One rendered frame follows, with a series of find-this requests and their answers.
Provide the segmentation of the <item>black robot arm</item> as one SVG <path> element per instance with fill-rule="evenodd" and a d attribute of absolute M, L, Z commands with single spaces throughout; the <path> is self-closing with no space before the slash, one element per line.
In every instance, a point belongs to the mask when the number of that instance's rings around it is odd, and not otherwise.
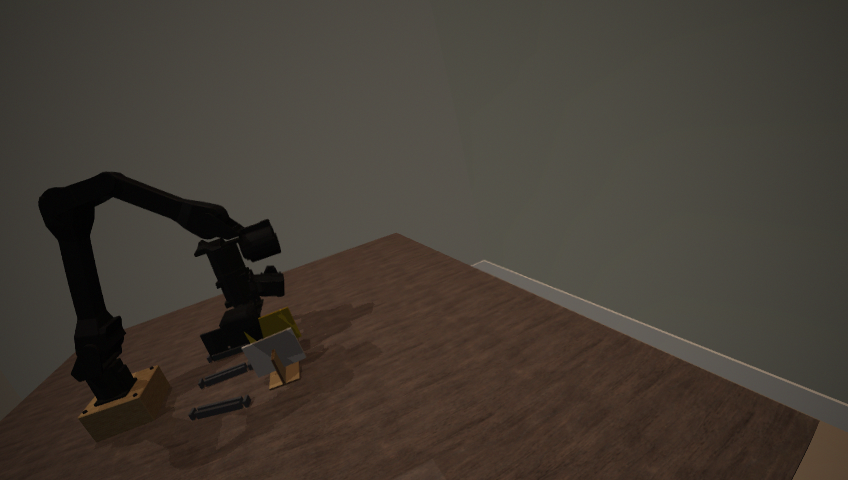
<path fill-rule="evenodd" d="M 256 262 L 281 253 L 269 219 L 244 228 L 221 205 L 186 200 L 122 173 L 101 172 L 67 187 L 46 190 L 39 197 L 39 210 L 59 242 L 77 315 L 77 359 L 71 375 L 79 382 L 86 380 L 97 398 L 95 407 L 124 398 L 137 381 L 117 359 L 126 332 L 120 315 L 113 317 L 106 310 L 90 239 L 94 208 L 112 197 L 171 218 L 200 238 L 219 237 L 209 243 L 201 240 L 194 253 L 195 257 L 207 254 L 216 276 L 242 268 L 242 256 Z M 251 269 L 248 283 L 254 303 L 261 301 L 260 296 L 284 296 L 284 275 L 274 266 L 267 265 L 259 275 Z"/>

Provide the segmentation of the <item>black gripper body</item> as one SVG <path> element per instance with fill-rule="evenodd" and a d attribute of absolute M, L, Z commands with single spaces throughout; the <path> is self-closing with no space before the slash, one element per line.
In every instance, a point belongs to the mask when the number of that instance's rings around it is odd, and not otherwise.
<path fill-rule="evenodd" d="M 224 316 L 219 324 L 223 335 L 231 334 L 258 323 L 258 311 L 253 302 L 250 287 L 249 287 L 249 268 L 235 270 L 227 275 L 216 276 L 218 282 L 215 283 L 217 289 L 221 288 L 226 298 L 226 309 L 234 307 L 224 312 Z"/>

